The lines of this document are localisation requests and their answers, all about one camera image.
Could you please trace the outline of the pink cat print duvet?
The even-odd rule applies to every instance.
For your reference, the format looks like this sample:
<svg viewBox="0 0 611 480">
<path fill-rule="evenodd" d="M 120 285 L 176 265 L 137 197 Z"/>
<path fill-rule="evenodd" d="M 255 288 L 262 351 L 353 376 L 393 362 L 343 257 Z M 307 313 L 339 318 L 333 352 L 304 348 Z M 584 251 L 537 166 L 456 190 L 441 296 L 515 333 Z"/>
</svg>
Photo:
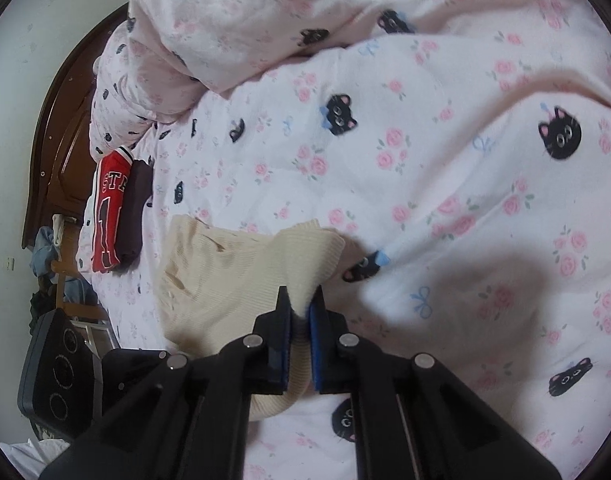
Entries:
<svg viewBox="0 0 611 480">
<path fill-rule="evenodd" d="M 95 64 L 89 151 L 100 159 L 288 58 L 386 34 L 507 32 L 611 99 L 611 36 L 589 0 L 128 0 Z"/>
</svg>

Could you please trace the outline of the wooden chair with clothes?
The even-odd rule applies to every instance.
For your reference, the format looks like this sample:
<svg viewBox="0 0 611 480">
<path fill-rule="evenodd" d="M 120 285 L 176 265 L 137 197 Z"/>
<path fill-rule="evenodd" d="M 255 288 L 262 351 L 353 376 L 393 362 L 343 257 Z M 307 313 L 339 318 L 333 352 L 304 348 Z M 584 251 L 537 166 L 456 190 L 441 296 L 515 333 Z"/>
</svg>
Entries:
<svg viewBox="0 0 611 480">
<path fill-rule="evenodd" d="M 41 226 L 31 247 L 30 266 L 40 291 L 56 309 L 75 321 L 106 324 L 109 315 L 100 306 L 92 285 L 83 278 L 78 261 L 80 226 L 73 217 L 54 214 L 50 226 Z"/>
</svg>

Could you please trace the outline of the brown wooden headboard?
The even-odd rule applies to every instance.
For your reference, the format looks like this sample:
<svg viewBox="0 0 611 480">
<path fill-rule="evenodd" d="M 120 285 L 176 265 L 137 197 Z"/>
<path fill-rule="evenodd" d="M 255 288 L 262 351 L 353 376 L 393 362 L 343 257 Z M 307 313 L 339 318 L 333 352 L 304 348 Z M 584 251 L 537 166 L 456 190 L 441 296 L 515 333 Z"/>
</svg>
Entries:
<svg viewBox="0 0 611 480">
<path fill-rule="evenodd" d="M 23 249 L 34 245 L 37 231 L 51 224 L 55 214 L 82 220 L 95 170 L 88 147 L 96 88 L 92 63 L 126 18 L 127 6 L 120 6 L 99 22 L 66 57 L 50 84 L 34 133 Z"/>
</svg>

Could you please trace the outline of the dark folded garment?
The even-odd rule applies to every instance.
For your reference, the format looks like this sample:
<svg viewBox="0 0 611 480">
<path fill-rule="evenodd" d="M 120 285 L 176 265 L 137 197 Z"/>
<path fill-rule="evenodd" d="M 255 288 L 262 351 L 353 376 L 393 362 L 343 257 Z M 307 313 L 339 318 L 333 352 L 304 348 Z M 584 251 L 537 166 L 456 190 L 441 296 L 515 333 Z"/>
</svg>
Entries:
<svg viewBox="0 0 611 480">
<path fill-rule="evenodd" d="M 128 268 L 142 250 L 142 213 L 152 196 L 153 168 L 137 159 L 133 162 L 123 196 L 119 226 L 115 237 L 118 268 Z"/>
</svg>

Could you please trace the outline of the black suitcase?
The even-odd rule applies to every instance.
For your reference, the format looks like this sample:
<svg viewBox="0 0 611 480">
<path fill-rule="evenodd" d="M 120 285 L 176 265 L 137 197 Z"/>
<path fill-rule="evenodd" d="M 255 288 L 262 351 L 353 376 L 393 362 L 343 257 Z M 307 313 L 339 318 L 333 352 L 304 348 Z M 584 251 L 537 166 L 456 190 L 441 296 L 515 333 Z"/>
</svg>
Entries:
<svg viewBox="0 0 611 480">
<path fill-rule="evenodd" d="M 63 310 L 42 315 L 21 373 L 21 414 L 63 440 L 80 437 L 95 416 L 96 360 Z"/>
</svg>

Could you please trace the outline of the red number jersey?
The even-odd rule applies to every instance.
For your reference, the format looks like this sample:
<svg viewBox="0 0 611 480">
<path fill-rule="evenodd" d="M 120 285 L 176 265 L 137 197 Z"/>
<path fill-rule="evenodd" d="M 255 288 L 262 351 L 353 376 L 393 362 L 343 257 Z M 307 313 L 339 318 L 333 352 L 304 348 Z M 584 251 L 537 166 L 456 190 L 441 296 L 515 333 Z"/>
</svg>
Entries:
<svg viewBox="0 0 611 480">
<path fill-rule="evenodd" d="M 96 171 L 94 186 L 94 233 L 92 233 L 92 270 L 107 273 L 120 259 L 115 242 L 125 189 L 134 158 L 125 146 L 104 156 Z"/>
</svg>

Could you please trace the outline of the cream ribbed knit sweater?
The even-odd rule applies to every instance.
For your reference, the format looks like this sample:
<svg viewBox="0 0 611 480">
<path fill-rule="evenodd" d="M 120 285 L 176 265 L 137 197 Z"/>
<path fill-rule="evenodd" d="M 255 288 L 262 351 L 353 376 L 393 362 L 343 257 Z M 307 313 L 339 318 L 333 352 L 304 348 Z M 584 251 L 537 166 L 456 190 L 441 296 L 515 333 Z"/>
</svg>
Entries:
<svg viewBox="0 0 611 480">
<path fill-rule="evenodd" d="M 336 273 L 343 248 L 343 237 L 315 220 L 263 235 L 176 216 L 153 286 L 163 335 L 190 356 L 213 356 L 250 334 L 255 319 L 274 310 L 278 290 L 287 289 L 294 313 L 288 389 L 281 396 L 257 394 L 250 408 L 253 420 L 276 416 L 311 382 L 307 308 L 316 288 Z"/>
</svg>

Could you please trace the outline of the pink cat print bedsheet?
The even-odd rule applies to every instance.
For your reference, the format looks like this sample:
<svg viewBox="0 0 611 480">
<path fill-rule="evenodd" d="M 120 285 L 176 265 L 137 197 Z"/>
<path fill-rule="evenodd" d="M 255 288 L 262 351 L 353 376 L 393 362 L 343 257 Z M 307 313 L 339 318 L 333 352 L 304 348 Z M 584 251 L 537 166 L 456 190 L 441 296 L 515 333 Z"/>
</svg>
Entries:
<svg viewBox="0 0 611 480">
<path fill-rule="evenodd" d="M 611 38 L 590 23 L 393 35 L 207 94 L 133 142 L 153 166 L 124 274 L 78 265 L 127 348 L 208 353 L 249 330 L 197 292 L 211 237 L 316 221 L 345 241 L 326 301 L 383 350 L 439 358 L 563 478 L 611 429 Z"/>
</svg>

